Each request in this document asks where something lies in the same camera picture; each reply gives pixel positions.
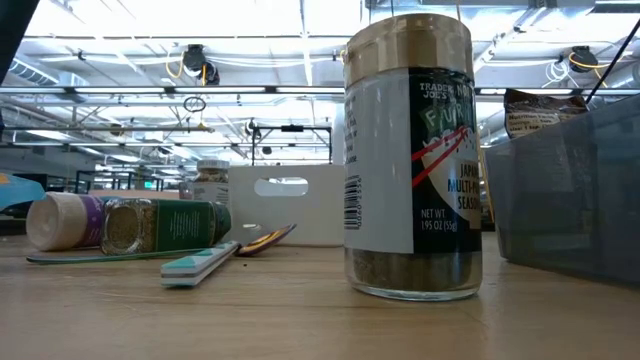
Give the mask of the green-labelled spice jar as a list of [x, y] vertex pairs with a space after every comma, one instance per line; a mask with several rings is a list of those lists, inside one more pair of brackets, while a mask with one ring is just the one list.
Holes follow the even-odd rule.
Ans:
[[100, 247], [106, 255], [208, 248], [231, 229], [218, 202], [118, 198], [105, 204]]

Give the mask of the dark grey plastic bin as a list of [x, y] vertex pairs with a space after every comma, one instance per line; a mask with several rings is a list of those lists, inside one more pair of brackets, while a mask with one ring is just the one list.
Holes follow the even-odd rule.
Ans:
[[499, 249], [640, 288], [640, 94], [485, 152]]

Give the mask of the grey ceiling pipe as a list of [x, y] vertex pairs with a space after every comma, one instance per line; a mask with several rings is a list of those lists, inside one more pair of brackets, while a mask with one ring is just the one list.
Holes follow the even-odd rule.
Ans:
[[174, 127], [29, 127], [29, 126], [5, 126], [2, 128], [4, 131], [71, 131], [71, 132], [171, 132], [171, 131], [179, 131], [179, 132], [215, 132], [216, 130], [211, 127], [185, 127], [185, 126], [174, 126]]

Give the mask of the white-lidded spice jar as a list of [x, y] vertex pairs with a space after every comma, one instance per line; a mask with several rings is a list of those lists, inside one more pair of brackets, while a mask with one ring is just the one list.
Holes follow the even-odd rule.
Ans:
[[193, 199], [229, 205], [229, 162], [202, 159], [196, 164], [197, 176], [193, 180]]

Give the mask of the ceiling light bar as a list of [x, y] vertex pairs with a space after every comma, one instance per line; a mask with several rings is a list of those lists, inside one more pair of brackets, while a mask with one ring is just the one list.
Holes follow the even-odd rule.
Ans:
[[[475, 88], [476, 95], [499, 96], [506, 93], [505, 88]], [[516, 89], [536, 95], [549, 96], [586, 96], [589, 89], [578, 88], [523, 88]], [[341, 87], [330, 86], [218, 86], [218, 87], [93, 87], [93, 86], [45, 86], [45, 87], [0, 87], [0, 95], [76, 95], [76, 94], [117, 94], [117, 95], [174, 95], [174, 94], [284, 94], [284, 95], [343, 95], [345, 90]], [[640, 94], [636, 88], [613, 88], [598, 90], [596, 96], [633, 96]]]

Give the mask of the white plastic bin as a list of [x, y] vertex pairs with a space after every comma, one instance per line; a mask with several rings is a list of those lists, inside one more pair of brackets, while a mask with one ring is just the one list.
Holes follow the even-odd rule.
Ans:
[[230, 169], [229, 237], [248, 243], [287, 225], [282, 245], [340, 247], [344, 167], [341, 165], [243, 166]]

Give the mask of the silver ventilation duct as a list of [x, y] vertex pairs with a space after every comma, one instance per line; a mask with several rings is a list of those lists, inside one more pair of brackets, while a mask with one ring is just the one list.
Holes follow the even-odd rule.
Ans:
[[12, 74], [33, 86], [88, 86], [89, 81], [80, 75], [63, 70], [54, 70], [44, 65], [26, 61], [21, 58], [14, 58], [8, 68], [8, 73]]

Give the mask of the gold-lidded furikake jar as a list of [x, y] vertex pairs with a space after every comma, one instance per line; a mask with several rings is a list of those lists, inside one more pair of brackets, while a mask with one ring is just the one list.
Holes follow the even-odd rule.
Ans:
[[472, 42], [458, 19], [406, 14], [344, 55], [344, 249], [350, 285], [412, 301], [482, 282]]

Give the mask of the purple-labelled spice jar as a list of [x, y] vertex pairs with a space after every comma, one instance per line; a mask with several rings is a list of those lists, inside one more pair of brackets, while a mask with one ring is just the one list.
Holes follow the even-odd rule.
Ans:
[[27, 213], [26, 235], [39, 251], [97, 247], [104, 218], [104, 201], [92, 195], [47, 192]]

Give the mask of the blue Maruchan ramen packet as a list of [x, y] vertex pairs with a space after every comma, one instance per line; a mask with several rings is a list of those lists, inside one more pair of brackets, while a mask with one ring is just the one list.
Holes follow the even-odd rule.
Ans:
[[45, 197], [40, 183], [0, 173], [0, 211], [16, 204], [43, 200]]

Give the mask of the orange-brown snack packet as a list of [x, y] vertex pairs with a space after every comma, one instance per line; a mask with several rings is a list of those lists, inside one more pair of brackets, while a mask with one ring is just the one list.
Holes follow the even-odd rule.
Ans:
[[555, 98], [515, 89], [504, 94], [504, 127], [510, 139], [567, 121], [588, 111], [580, 96]]

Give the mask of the black aluminium table frame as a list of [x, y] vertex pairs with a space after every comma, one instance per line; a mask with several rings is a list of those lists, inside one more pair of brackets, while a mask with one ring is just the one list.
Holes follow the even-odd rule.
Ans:
[[26, 213], [6, 209], [0, 212], [0, 236], [26, 234]]

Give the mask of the pink translucent bowl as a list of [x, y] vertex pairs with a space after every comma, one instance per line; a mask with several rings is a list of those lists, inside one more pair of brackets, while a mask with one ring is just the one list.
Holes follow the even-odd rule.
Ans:
[[149, 198], [149, 199], [168, 199], [179, 200], [178, 192], [164, 192], [151, 190], [110, 190], [110, 189], [92, 189], [90, 195], [97, 197], [123, 197], [123, 198]]

